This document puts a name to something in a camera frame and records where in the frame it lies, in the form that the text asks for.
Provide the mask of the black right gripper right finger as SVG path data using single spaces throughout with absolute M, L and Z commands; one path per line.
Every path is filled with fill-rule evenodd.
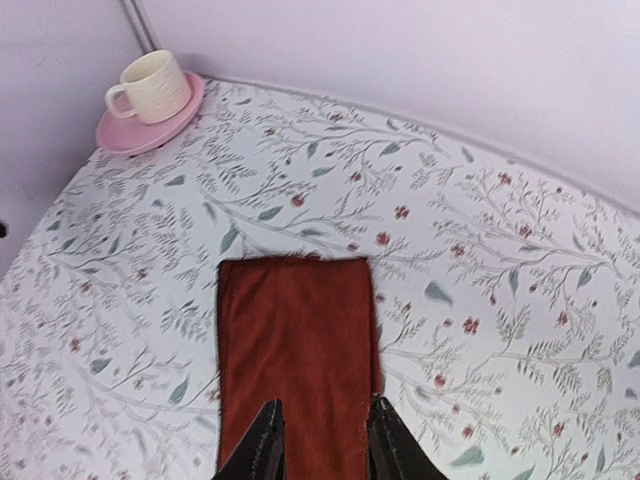
M 386 397 L 374 398 L 367 431 L 369 479 L 445 480 Z

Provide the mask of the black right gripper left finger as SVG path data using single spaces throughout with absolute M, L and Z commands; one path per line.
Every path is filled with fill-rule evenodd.
M 282 402 L 266 402 L 213 480 L 286 478 L 285 420 Z

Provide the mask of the dark red towel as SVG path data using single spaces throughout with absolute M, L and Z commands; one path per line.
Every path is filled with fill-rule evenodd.
M 217 338 L 220 465 L 279 399 L 289 478 L 366 478 L 366 422 L 382 386 L 366 259 L 221 262 Z

